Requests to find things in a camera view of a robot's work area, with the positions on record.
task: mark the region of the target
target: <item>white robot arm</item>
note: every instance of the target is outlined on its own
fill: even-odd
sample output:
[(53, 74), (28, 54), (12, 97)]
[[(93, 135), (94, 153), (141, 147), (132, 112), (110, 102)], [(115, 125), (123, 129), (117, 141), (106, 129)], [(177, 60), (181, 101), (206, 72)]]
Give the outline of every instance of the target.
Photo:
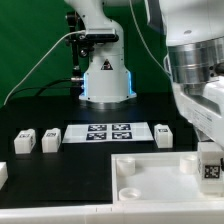
[(131, 73), (124, 65), (123, 29), (107, 18), (103, 6), (127, 5), (128, 0), (65, 0), (79, 14), (86, 33), (80, 39), (92, 41), (89, 68), (84, 74), (81, 104), (97, 109), (114, 109), (136, 98)]
[[(148, 9), (154, 0), (145, 0)], [(223, 193), (224, 1), (159, 0), (166, 33), (166, 70), (177, 107), (195, 127), (198, 183), (203, 193)]]

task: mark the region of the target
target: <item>robot logo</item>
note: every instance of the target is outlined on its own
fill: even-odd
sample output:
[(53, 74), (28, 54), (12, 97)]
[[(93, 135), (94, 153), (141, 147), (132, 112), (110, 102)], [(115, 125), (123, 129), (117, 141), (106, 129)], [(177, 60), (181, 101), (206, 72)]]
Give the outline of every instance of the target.
[(103, 64), (103, 67), (101, 68), (101, 70), (113, 70), (110, 62), (108, 59), (106, 59), (106, 61)]

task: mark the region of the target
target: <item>black marking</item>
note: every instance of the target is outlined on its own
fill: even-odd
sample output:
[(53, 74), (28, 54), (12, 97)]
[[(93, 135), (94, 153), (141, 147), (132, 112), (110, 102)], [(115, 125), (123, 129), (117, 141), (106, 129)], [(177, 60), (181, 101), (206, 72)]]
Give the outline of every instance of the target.
[(86, 136), (87, 141), (99, 141), (99, 140), (106, 140), (107, 133), (88, 133)]
[(19, 136), (19, 138), (28, 138), (30, 136), (30, 134), (21, 134)]
[(89, 125), (88, 131), (106, 131), (107, 125), (97, 124), (97, 125)]
[(46, 137), (55, 137), (56, 133), (47, 133)]
[(220, 166), (219, 165), (205, 165), (204, 166), (204, 178), (205, 179), (219, 179), (220, 178)]
[(113, 70), (113, 68), (112, 68), (108, 59), (106, 59), (106, 61), (104, 62), (101, 70)]
[(167, 129), (158, 129), (159, 132), (168, 132)]
[(113, 124), (112, 131), (130, 131), (131, 125), (130, 124)]
[(112, 139), (132, 139), (131, 132), (113, 132)]

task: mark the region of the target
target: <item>black cable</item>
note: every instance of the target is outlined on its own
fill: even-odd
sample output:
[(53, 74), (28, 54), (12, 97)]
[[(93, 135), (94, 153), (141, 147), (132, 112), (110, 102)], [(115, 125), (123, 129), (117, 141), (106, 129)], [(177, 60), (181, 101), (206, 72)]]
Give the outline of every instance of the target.
[[(46, 89), (70, 89), (71, 87), (48, 87)], [(20, 89), (20, 90), (17, 90), (15, 92), (13, 92), (11, 94), (11, 96), (9, 97), (9, 100), (16, 94), (20, 93), (20, 92), (23, 92), (23, 91), (27, 91), (27, 90), (34, 90), (34, 89), (43, 89), (43, 87), (30, 87), (30, 88), (24, 88), (24, 89)]]
[(49, 89), (49, 87), (51, 87), (53, 85), (56, 85), (56, 84), (59, 84), (59, 83), (62, 83), (62, 82), (70, 82), (70, 81), (71, 81), (71, 79), (59, 79), (59, 80), (50, 82), (49, 84), (40, 88), (40, 90), (35, 94), (35, 96), (41, 95), (46, 89)]

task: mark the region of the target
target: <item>white tray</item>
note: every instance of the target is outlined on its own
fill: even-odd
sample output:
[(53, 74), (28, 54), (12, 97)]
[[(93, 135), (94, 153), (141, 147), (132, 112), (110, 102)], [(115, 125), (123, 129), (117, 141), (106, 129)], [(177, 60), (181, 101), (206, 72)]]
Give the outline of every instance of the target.
[[(113, 155), (113, 203), (224, 202), (224, 197), (220, 194), (201, 193), (195, 174), (183, 174), (180, 171), (179, 161), (184, 155), (196, 155), (196, 153)], [(135, 159), (135, 174), (119, 176), (116, 171), (116, 160), (127, 157)], [(119, 191), (124, 188), (138, 189), (141, 197), (137, 200), (119, 200)]]

